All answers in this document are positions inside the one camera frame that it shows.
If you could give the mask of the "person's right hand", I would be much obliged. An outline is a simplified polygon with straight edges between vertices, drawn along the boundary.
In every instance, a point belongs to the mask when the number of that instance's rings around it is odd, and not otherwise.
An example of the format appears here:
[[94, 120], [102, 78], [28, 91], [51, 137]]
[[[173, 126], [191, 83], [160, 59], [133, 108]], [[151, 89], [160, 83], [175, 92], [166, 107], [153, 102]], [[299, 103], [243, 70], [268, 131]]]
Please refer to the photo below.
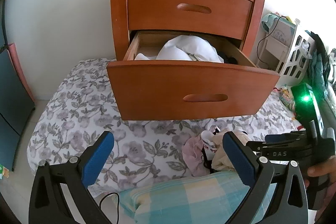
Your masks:
[[335, 180], [336, 180], [336, 158], [331, 156], [327, 161], [322, 162], [321, 164], [311, 166], [307, 170], [307, 175], [309, 177], [319, 177], [328, 175], [330, 182], [327, 188], [325, 198], [323, 200], [323, 206], [317, 211], [315, 215], [315, 221], [319, 219], [323, 211], [327, 208], [332, 197], [335, 195]]

